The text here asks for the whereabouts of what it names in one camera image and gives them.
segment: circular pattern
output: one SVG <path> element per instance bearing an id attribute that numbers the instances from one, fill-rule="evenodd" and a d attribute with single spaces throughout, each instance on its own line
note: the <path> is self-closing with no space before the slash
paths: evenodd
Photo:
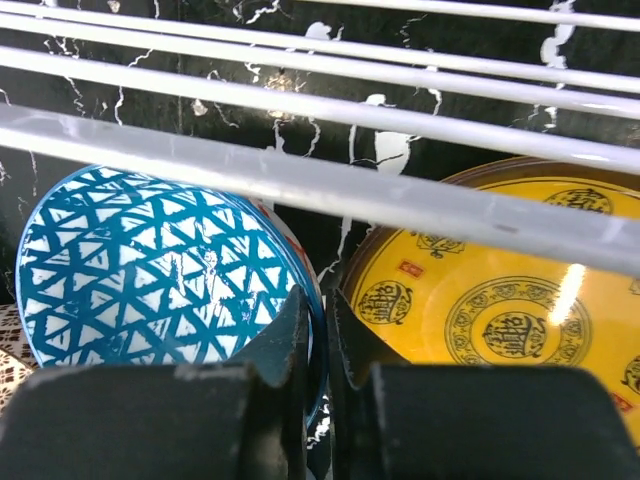
<path id="1" fill-rule="evenodd" d="M 397 323 L 411 309 L 411 289 L 399 282 L 384 281 L 373 285 L 358 302 L 363 320 L 374 324 Z"/>
<path id="2" fill-rule="evenodd" d="M 544 203 L 590 212 L 613 214 L 613 202 L 594 188 L 574 188 L 554 193 Z"/>
<path id="3" fill-rule="evenodd" d="M 640 219 L 635 177 L 520 158 L 450 183 Z M 380 283 L 411 291 L 401 322 L 359 309 Z M 354 312 L 412 362 L 573 365 L 594 374 L 640 445 L 640 279 L 425 233 L 378 228 L 343 282 Z"/>
<path id="4" fill-rule="evenodd" d="M 580 363 L 591 320 L 578 298 L 559 317 L 560 294 L 559 285 L 533 277 L 503 277 L 471 289 L 447 316 L 451 357 L 473 364 Z"/>
<path id="5" fill-rule="evenodd" d="M 41 365 L 216 362 L 309 285 L 244 199 L 89 168 L 33 212 L 17 261 Z M 308 289 L 314 296 L 315 289 Z"/>

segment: white rod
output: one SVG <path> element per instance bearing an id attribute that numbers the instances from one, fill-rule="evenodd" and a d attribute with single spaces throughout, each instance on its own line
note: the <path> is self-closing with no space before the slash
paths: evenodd
<path id="1" fill-rule="evenodd" d="M 621 217 L 7 105 L 0 145 L 640 278 L 640 222 Z"/>
<path id="2" fill-rule="evenodd" d="M 147 32 L 169 33 L 185 37 L 206 38 L 260 44 L 287 49 L 299 49 L 332 53 L 350 57 L 384 60 L 407 65 L 437 66 L 500 77 L 537 80 L 549 83 L 566 83 L 599 90 L 640 93 L 640 79 L 623 75 L 548 68 L 541 65 L 505 62 L 488 58 L 465 57 L 420 50 L 383 47 L 353 42 L 318 40 L 297 35 L 258 32 L 238 28 L 197 25 L 169 20 L 86 12 L 70 8 L 50 8 L 21 2 L 0 0 L 0 12 L 17 13 L 40 18 L 68 20 L 92 25 L 128 28 Z"/>
<path id="3" fill-rule="evenodd" d="M 640 173 L 638 151 L 584 140 L 497 127 L 467 120 L 384 108 L 345 100 L 271 90 L 175 73 L 0 47 L 0 65 L 167 95 L 199 98 L 270 112 L 290 113 L 347 125 L 417 135 L 575 163 L 604 170 Z"/>
<path id="4" fill-rule="evenodd" d="M 640 20 L 630 17 L 595 15 L 590 13 L 562 13 L 534 8 L 504 7 L 481 3 L 445 2 L 438 0 L 299 0 L 314 3 L 375 7 L 413 12 L 444 13 L 465 17 L 497 18 L 532 23 L 576 25 L 624 32 L 640 32 Z"/>
<path id="5" fill-rule="evenodd" d="M 430 72 L 412 67 L 383 65 L 326 55 L 308 55 L 272 48 L 248 47 L 211 40 L 35 19 L 12 14 L 0 13 L 0 27 L 128 47 L 156 49 L 184 55 L 303 69 L 411 87 L 435 88 L 465 95 L 532 105 L 548 105 L 580 112 L 640 120 L 640 100 L 621 97 L 571 92 L 453 73 Z"/>

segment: white vein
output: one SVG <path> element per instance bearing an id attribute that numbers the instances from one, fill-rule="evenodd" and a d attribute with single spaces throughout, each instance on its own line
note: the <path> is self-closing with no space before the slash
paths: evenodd
<path id="1" fill-rule="evenodd" d="M 0 88 L 0 93 L 2 93 L 2 95 L 4 96 L 4 102 L 11 106 L 11 101 L 9 100 L 9 94 Z M 0 162 L 0 185 L 4 185 L 4 181 L 7 178 L 11 178 L 11 175 L 9 175 L 7 173 L 7 170 L 4 168 L 4 165 L 2 164 L 2 162 Z"/>
<path id="2" fill-rule="evenodd" d="M 213 70 L 211 70 L 208 74 L 207 74 L 207 80 L 212 80 L 211 76 L 215 75 L 216 78 L 218 79 L 218 81 L 220 82 L 226 82 L 226 80 L 224 78 L 222 78 L 220 76 L 220 74 L 218 73 L 218 70 L 216 70 L 215 68 Z M 213 102 L 213 106 L 215 107 L 215 109 L 218 111 L 218 114 L 220 115 L 220 118 L 222 118 L 222 121 L 233 128 L 240 128 L 240 126 L 237 123 L 232 122 L 231 120 L 229 120 L 227 118 L 227 116 L 224 114 L 224 112 L 222 111 L 222 107 L 220 107 L 220 105 L 218 104 L 218 102 Z"/>
<path id="3" fill-rule="evenodd" d="M 38 164 L 36 163 L 36 156 L 33 152 L 29 152 L 31 156 L 31 170 L 33 171 L 33 188 L 31 194 L 35 197 L 38 194 Z"/>
<path id="4" fill-rule="evenodd" d="M 250 73 L 253 74 L 253 78 L 251 79 L 251 83 L 258 83 L 260 81 L 260 68 L 255 63 L 245 62 L 245 68 L 249 70 Z"/>
<path id="5" fill-rule="evenodd" d="M 327 25 L 322 22 L 313 22 L 307 28 L 307 31 L 305 32 L 304 36 L 307 38 L 315 38 L 317 40 L 331 40 L 331 36 L 329 35 L 331 33 L 331 30 L 333 30 L 333 27 L 331 27 L 330 25 Z M 287 52 L 295 52 L 295 51 L 296 51 L 295 48 L 287 49 Z M 309 50 L 309 52 L 307 53 L 309 53 L 310 55 L 313 55 L 314 51 Z"/>
<path id="6" fill-rule="evenodd" d="M 409 34 L 409 32 L 407 32 L 407 29 L 411 26 L 412 23 L 416 23 L 421 20 L 424 20 L 427 17 L 427 15 L 428 14 L 425 13 L 420 17 L 410 18 L 405 22 L 405 24 L 402 27 L 400 27 L 400 35 L 402 36 L 402 45 L 405 48 L 411 48 L 411 35 Z"/>
<path id="7" fill-rule="evenodd" d="M 0 88 L 0 93 L 4 96 L 4 103 L 11 106 L 11 102 L 9 101 L 9 94 L 1 88 Z"/>
<path id="8" fill-rule="evenodd" d="M 22 207 L 26 205 L 27 207 L 29 206 L 29 202 L 27 202 L 24 198 L 22 197 L 18 197 L 18 212 L 20 212 L 20 216 L 22 217 L 22 219 L 24 220 L 24 212 L 22 211 Z"/>
<path id="9" fill-rule="evenodd" d="M 244 2 L 240 2 L 238 3 L 236 6 L 234 6 L 231 11 L 233 12 L 233 14 L 235 15 L 235 17 L 238 19 L 238 21 L 243 22 L 244 21 L 244 17 L 242 15 L 242 7 L 243 7 Z M 290 15 L 287 15 L 282 8 L 280 7 L 280 0 L 273 0 L 271 2 L 271 5 L 268 7 L 263 7 L 263 8 L 259 8 L 258 10 L 256 10 L 255 12 L 253 12 L 253 17 L 251 17 L 249 20 L 244 21 L 245 24 L 250 25 L 252 23 L 257 22 L 260 17 L 262 17 L 265 14 L 270 14 L 270 13 L 276 13 L 276 12 L 280 12 L 282 13 L 285 17 L 289 17 L 291 18 Z"/>
<path id="10" fill-rule="evenodd" d="M 209 111 L 209 109 L 202 103 L 199 98 L 196 98 L 193 102 L 191 102 L 191 110 L 193 110 L 193 114 L 196 117 L 206 115 Z"/>
<path id="11" fill-rule="evenodd" d="M 8 178 L 11 178 L 11 175 L 7 173 L 4 165 L 0 162 L 0 186 L 4 185 L 4 181 Z"/>
<path id="12" fill-rule="evenodd" d="M 108 0 L 107 5 L 109 5 L 111 13 L 118 13 L 120 11 L 120 2 L 118 0 Z"/>
<path id="13" fill-rule="evenodd" d="M 331 40 L 333 40 L 334 42 L 339 42 L 340 40 L 342 40 L 342 32 L 344 32 L 344 25 L 340 26 L 340 28 L 336 32 L 336 36 L 333 37 Z"/>
<path id="14" fill-rule="evenodd" d="M 4 247 L 2 248 L 2 257 L 6 258 L 7 252 L 4 249 Z M 11 268 L 7 268 L 7 270 L 5 270 L 4 272 L 2 272 L 2 275 L 4 277 L 4 283 L 7 287 L 7 291 L 9 292 L 9 295 L 11 295 L 11 298 L 13 298 L 13 300 L 15 301 L 16 296 L 13 293 L 13 285 L 14 285 L 14 276 L 13 276 L 13 270 Z"/>
<path id="15" fill-rule="evenodd" d="M 155 7 L 155 13 L 153 15 L 153 18 L 155 18 L 156 20 L 158 18 L 160 18 L 160 4 L 159 4 L 160 0 L 153 0 L 153 5 Z M 151 55 L 153 53 L 153 49 L 150 48 L 149 50 L 147 50 L 145 53 L 143 53 L 142 55 L 138 55 L 133 62 L 131 62 L 129 65 L 127 65 L 127 67 L 133 67 L 138 65 L 138 62 L 140 62 L 141 60 L 145 60 L 147 58 L 149 58 L 149 55 Z M 118 87 L 118 101 L 116 102 L 115 106 L 113 107 L 113 116 L 116 120 L 116 122 L 118 122 L 118 125 L 122 126 L 122 120 L 120 119 L 120 107 L 122 107 L 122 105 L 124 104 L 124 89 L 122 88 L 122 86 Z"/>
<path id="16" fill-rule="evenodd" d="M 404 46 L 404 48 L 411 48 L 411 35 L 408 32 L 409 27 L 411 26 L 412 23 L 417 23 L 417 22 L 421 22 L 422 20 L 424 20 L 425 18 L 427 18 L 428 14 L 424 14 L 420 17 L 414 17 L 414 18 L 410 18 L 409 20 L 407 20 L 407 22 L 400 28 L 400 35 L 403 37 L 402 38 L 402 45 Z M 433 53 L 433 49 L 432 48 L 427 48 L 427 51 L 430 53 Z M 425 70 L 427 72 L 437 72 L 438 71 L 438 67 L 435 65 L 429 65 L 425 68 Z M 415 97 L 418 92 L 420 91 L 420 87 L 416 87 L 416 91 L 413 94 L 413 96 Z M 440 111 L 440 106 L 442 105 L 442 92 L 436 88 L 427 88 L 427 92 L 429 92 L 431 95 L 434 96 L 434 98 L 436 99 L 436 106 L 433 108 L 433 115 L 437 115 Z"/>
<path id="17" fill-rule="evenodd" d="M 323 414 L 324 417 L 318 422 L 315 432 L 310 437 L 307 437 L 307 450 L 311 450 L 315 447 L 324 436 L 329 433 L 331 426 L 331 415 L 329 414 L 329 397 L 327 395 L 322 396 L 322 407 L 318 411 L 318 417 Z"/>
<path id="18" fill-rule="evenodd" d="M 313 138 L 311 139 L 311 143 L 309 144 L 309 150 L 307 150 L 307 153 L 305 153 L 303 155 L 304 157 L 310 157 L 311 156 L 313 151 L 316 149 L 316 144 L 320 140 L 320 134 L 322 133 L 322 129 L 320 128 L 320 125 L 318 125 L 316 123 L 316 119 L 315 118 L 307 117 L 307 121 L 313 127 L 314 135 L 313 135 Z"/>
<path id="19" fill-rule="evenodd" d="M 429 65 L 425 70 L 428 72 L 437 72 L 438 67 L 435 65 Z M 442 105 L 442 92 L 435 88 L 427 88 L 427 92 L 433 95 L 436 99 L 436 106 L 433 108 L 433 115 L 437 115 L 440 111 L 440 106 Z"/>
<path id="20" fill-rule="evenodd" d="M 58 47 L 60 48 L 60 50 L 62 50 L 62 54 L 64 56 L 67 57 L 72 57 L 72 58 L 79 58 L 80 57 L 80 49 L 78 48 L 78 45 L 76 43 L 75 39 L 71 39 L 71 48 L 73 48 L 73 52 L 69 51 L 69 48 L 67 47 L 67 37 L 62 37 L 62 38 L 58 38 L 58 37 L 51 37 L 53 38 L 53 40 L 56 42 L 56 45 L 58 45 Z M 47 50 L 49 51 L 49 54 L 51 55 L 55 55 L 54 52 L 51 50 L 51 44 L 49 43 L 50 39 L 47 39 L 43 42 L 43 45 L 45 47 L 47 47 Z M 73 90 L 73 92 L 75 93 L 75 97 L 73 99 L 73 104 L 76 107 L 76 112 L 78 112 L 80 114 L 81 117 L 85 117 L 87 115 L 87 112 L 85 111 L 85 107 L 84 104 L 82 103 L 82 99 L 84 98 L 82 93 L 80 93 L 80 90 L 78 90 L 78 87 L 76 86 L 76 82 L 71 78 L 71 77 L 64 77 L 64 79 L 69 82 L 69 85 L 71 85 L 71 89 Z"/>
<path id="21" fill-rule="evenodd" d="M 379 172 L 400 175 L 411 156 L 411 143 L 420 137 L 396 132 L 376 132 L 376 166 Z"/>
<path id="22" fill-rule="evenodd" d="M 381 93 L 374 93 L 369 95 L 369 97 L 363 102 L 369 105 L 383 106 L 383 107 L 395 107 L 395 105 L 391 105 L 386 103 L 386 96 Z M 356 144 L 356 132 L 358 127 L 356 125 L 352 125 L 349 129 L 349 142 L 348 142 L 348 154 L 349 154 L 349 165 L 354 165 L 356 162 L 360 161 L 356 159 L 355 155 L 355 144 Z M 342 253 L 344 251 L 344 247 L 347 241 L 347 237 L 351 232 L 353 227 L 353 219 L 351 217 L 342 217 L 342 223 L 340 225 L 340 241 L 338 242 L 338 248 L 336 249 L 335 260 L 333 260 L 327 267 L 322 269 L 322 271 L 318 274 L 318 282 L 322 282 L 324 276 L 331 272 L 334 272 L 334 269 L 337 265 L 342 261 Z"/>
<path id="23" fill-rule="evenodd" d="M 275 151 L 275 152 L 279 152 L 279 153 L 284 153 L 284 137 L 280 134 L 280 125 L 282 125 L 284 122 L 282 120 L 280 120 L 279 118 L 276 118 L 273 121 L 273 137 L 275 140 L 275 146 L 268 146 L 266 148 L 266 150 L 270 150 L 270 151 Z M 275 203 L 273 202 L 273 200 L 268 200 L 268 199 L 260 199 L 260 201 L 266 205 L 268 208 L 270 208 L 272 211 L 275 210 Z"/>
<path id="24" fill-rule="evenodd" d="M 552 12 L 560 13 L 573 13 L 573 4 L 576 0 L 554 0 L 549 10 Z M 560 47 L 567 43 L 573 32 L 575 31 L 574 25 L 556 25 L 553 36 L 546 38 L 540 47 L 540 60 L 549 68 L 567 68 L 567 59 L 564 55 L 560 54 Z M 561 90 L 565 87 L 564 83 L 556 84 L 556 90 Z M 558 108 L 557 107 L 545 107 L 544 111 L 549 115 L 549 121 L 545 123 L 544 131 L 551 130 L 557 126 Z M 531 115 L 527 117 L 527 120 L 532 120 L 540 112 L 540 105 L 534 105 Z"/>

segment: dish rack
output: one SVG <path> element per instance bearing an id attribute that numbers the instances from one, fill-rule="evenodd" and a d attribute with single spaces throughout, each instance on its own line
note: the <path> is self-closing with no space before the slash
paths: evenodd
<path id="1" fill-rule="evenodd" d="M 311 1 L 640 34 L 639 18 L 583 14 L 559 8 L 546 11 L 435 0 Z M 53 2 L 32 5 L 0 0 L 0 28 L 640 120 L 640 79 L 616 74 L 196 25 L 160 20 L 157 16 L 149 19 L 87 12 L 59 8 Z M 414 111 L 381 108 L 383 105 L 380 102 L 356 103 L 319 97 L 298 93 L 286 84 L 276 83 L 269 88 L 261 88 L 129 68 L 133 65 L 107 64 L 74 55 L 48 55 L 4 46 L 0 47 L 0 65 L 119 88 L 190 97 L 194 101 L 207 100 L 261 109 L 268 111 L 273 118 L 283 115 L 304 116 L 376 131 L 398 132 L 406 138 L 429 138 L 634 176 L 640 174 L 640 154 L 634 148 Z M 556 88 L 538 86 L 535 82 L 553 83 Z M 582 90 L 565 90 L 565 85 L 580 87 Z M 114 125 L 12 105 L 8 97 L 6 100 L 6 104 L 0 104 L 2 146 L 116 169 L 133 169 L 151 175 L 162 172 L 162 176 L 167 179 L 258 197 L 281 205 L 346 216 L 376 225 L 451 236 L 461 241 L 580 263 L 640 278 L 638 221 L 556 208 L 429 180 L 353 168 L 353 165 L 304 158 L 285 154 L 277 149 L 265 151 Z M 544 441 L 538 438 L 532 440 L 532 443 L 520 444 L 520 449 L 529 448 L 552 456 L 552 460 L 544 468 L 535 470 L 533 478 L 566 478 L 566 475 L 559 472 L 566 472 L 567 469 L 577 472 L 576 468 L 582 472 L 580 478 L 602 478 L 598 477 L 597 472 L 604 471 L 611 478 L 636 478 L 636 475 L 640 475 L 637 456 L 633 447 L 627 445 L 628 439 L 620 429 L 615 411 L 609 408 L 608 398 L 582 375 L 575 372 L 544 372 L 538 377 L 538 372 L 507 369 L 488 380 L 492 385 L 489 388 L 487 379 L 480 378 L 473 369 L 459 371 L 455 375 L 460 375 L 461 378 L 452 380 L 454 377 L 447 367 L 400 366 L 398 364 L 403 364 L 403 361 L 386 349 L 382 342 L 367 337 L 367 330 L 360 328 L 339 290 L 329 290 L 326 294 L 335 418 L 334 478 L 395 479 L 416 478 L 416 475 L 419 478 L 458 478 L 455 475 L 469 475 L 473 471 L 480 476 L 489 475 L 489 478 L 499 478 L 496 475 L 513 478 L 513 475 L 521 474 L 526 468 L 535 470 L 536 467 L 528 464 L 525 457 L 514 454 L 507 443 L 501 443 L 499 448 L 494 445 L 494 450 L 480 449 L 485 453 L 501 451 L 500 458 L 489 461 L 479 454 L 466 455 L 465 461 L 458 459 L 459 468 L 456 467 L 450 458 L 456 448 L 468 452 L 472 450 L 474 442 L 483 441 L 480 436 L 474 436 L 473 432 L 465 430 L 464 421 L 471 418 L 470 414 L 457 415 L 455 421 L 452 416 L 451 437 L 434 439 L 428 435 L 429 430 L 435 428 L 434 412 L 442 412 L 445 404 L 452 402 L 440 398 L 437 401 L 442 402 L 441 407 L 431 405 L 430 409 L 420 410 L 415 401 L 416 396 L 421 395 L 420 389 L 415 390 L 416 385 L 430 385 L 429 388 L 436 388 L 437 385 L 437 388 L 455 390 L 461 384 L 467 385 L 477 398 L 484 398 L 489 395 L 488 392 L 494 392 L 492 397 L 487 398 L 495 400 L 496 391 L 510 391 L 508 385 L 513 385 L 513 375 L 516 375 L 517 381 L 522 382 L 522 388 L 514 393 L 516 403 L 520 405 L 529 401 L 530 397 L 526 395 L 527 385 L 532 381 L 547 385 L 547 388 L 554 391 L 562 391 L 566 398 L 576 398 L 576 392 L 582 392 L 585 398 L 589 398 L 585 402 L 587 406 L 602 419 L 601 427 L 608 432 L 610 439 L 610 443 L 605 444 L 602 437 L 594 433 L 586 439 L 569 436 L 571 438 L 564 438 L 557 444 L 549 442 L 547 437 Z M 306 322 L 302 321 L 306 318 L 306 307 L 300 293 L 294 291 L 289 302 L 290 312 L 285 312 L 274 322 L 274 327 L 270 326 L 269 329 L 289 328 L 291 336 L 306 338 L 303 326 Z M 216 457 L 219 465 L 231 462 L 225 464 L 225 468 L 221 467 L 222 476 L 218 478 L 304 478 L 304 449 L 296 443 L 303 437 L 302 410 L 294 406 L 301 403 L 304 379 L 300 377 L 300 372 L 304 372 L 301 366 L 304 362 L 300 363 L 300 356 L 304 356 L 301 352 L 306 350 L 293 348 L 289 351 L 284 346 L 282 348 L 283 358 L 289 359 L 284 364 L 289 368 L 280 372 L 281 378 L 286 380 L 275 382 L 279 385 L 277 388 L 265 380 L 270 375 L 268 372 L 258 371 L 259 375 L 256 376 L 255 372 L 246 373 L 253 372 L 253 367 L 246 367 L 249 370 L 241 372 L 238 370 L 240 367 L 229 366 L 230 369 L 236 369 L 229 370 L 230 374 L 236 374 L 236 378 L 242 379 L 238 385 L 246 387 L 246 391 L 236 390 L 238 401 L 246 400 L 253 405 L 256 396 L 268 391 L 283 402 L 283 405 L 291 408 L 288 410 L 289 414 L 283 413 L 283 409 L 272 409 L 271 420 L 264 419 L 266 414 L 260 416 L 253 411 L 244 418 L 245 430 L 241 426 L 229 426 L 232 430 L 237 428 L 233 430 L 237 435 L 229 435 L 217 448 L 237 448 L 240 454 L 224 459 L 222 454 Z M 381 367 L 377 365 L 380 361 L 394 365 Z M 161 370 L 158 370 L 159 379 L 147 379 L 152 384 L 150 389 L 159 388 L 158 385 L 164 385 L 162 382 L 170 381 L 166 371 L 162 373 Z M 203 375 L 204 378 L 207 372 L 210 373 L 209 370 L 203 370 L 187 375 Z M 93 379 L 89 378 L 91 375 L 84 377 L 89 382 L 83 384 L 84 388 L 97 385 L 90 383 L 97 381 L 97 375 Z M 226 380 L 216 379 L 211 374 L 207 378 L 211 382 L 210 386 L 227 388 L 222 385 L 225 385 L 224 382 L 229 377 L 225 377 Z M 46 380 L 46 373 L 36 374 L 35 379 Z M 53 387 L 56 383 L 52 383 L 49 394 L 54 397 L 62 396 L 66 388 L 81 388 L 77 386 L 80 384 L 69 387 L 68 378 L 64 381 L 67 382 L 65 388 L 58 384 L 57 391 Z M 21 393 L 27 406 L 22 410 L 22 416 L 20 409 L 14 410 L 13 418 L 16 422 L 27 418 L 28 413 L 33 414 L 35 407 L 30 405 L 36 405 L 37 402 L 34 402 L 37 392 L 36 389 L 33 392 L 26 389 Z M 464 397 L 462 391 L 457 391 L 457 394 Z M 513 402 L 510 405 L 510 402 L 495 400 L 493 403 L 487 402 L 487 405 L 495 407 L 485 411 L 489 418 L 497 421 L 507 415 L 513 425 L 522 429 L 535 428 L 540 422 L 546 422 L 570 432 L 575 430 L 574 427 L 582 418 L 572 411 L 571 402 L 547 402 L 539 405 L 537 410 L 520 410 L 519 413 L 518 409 L 513 408 Z M 449 405 L 447 408 L 450 412 L 457 408 L 458 413 L 464 409 L 469 412 L 473 410 L 471 405 L 462 403 Z M 220 425 L 223 425 L 225 421 L 229 421 L 228 411 L 213 417 L 215 418 L 208 419 L 213 424 L 222 422 Z M 285 433 L 278 442 L 289 442 L 284 453 L 274 453 L 282 454 L 282 458 L 288 459 L 288 462 L 284 462 L 288 464 L 284 470 L 281 464 L 277 468 L 267 468 L 268 462 L 261 459 L 261 449 L 258 448 L 260 445 L 271 445 L 269 434 L 274 431 L 272 428 L 277 423 L 274 420 L 276 417 L 279 425 L 285 426 L 282 429 Z M 465 432 L 468 437 L 456 446 Z M 571 455 L 571 442 L 581 440 L 587 446 L 581 451 L 581 455 Z M 0 448 L 0 463 L 15 465 L 15 462 L 9 460 L 8 452 L 13 451 L 11 449 L 16 448 L 16 445 L 8 443 L 10 445 L 6 447 L 4 454 Z M 427 445 L 427 450 L 436 453 L 425 459 L 422 445 Z M 152 461 L 152 458 L 153 455 L 149 453 L 148 460 Z M 237 465 L 233 462 L 238 462 L 237 465 L 241 467 L 235 470 L 234 466 Z M 504 468 L 491 470 L 492 464 L 500 462 Z M 192 475 L 188 478 L 201 478 L 196 473 L 185 475 Z"/>

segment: blue and white plate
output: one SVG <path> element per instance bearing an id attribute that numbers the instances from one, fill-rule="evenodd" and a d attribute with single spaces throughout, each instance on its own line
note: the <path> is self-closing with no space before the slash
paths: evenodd
<path id="1" fill-rule="evenodd" d="M 323 319 L 314 282 L 248 200 L 105 167 L 76 172 L 42 200 L 16 267 L 42 366 L 223 361 L 275 318 L 295 283 Z"/>

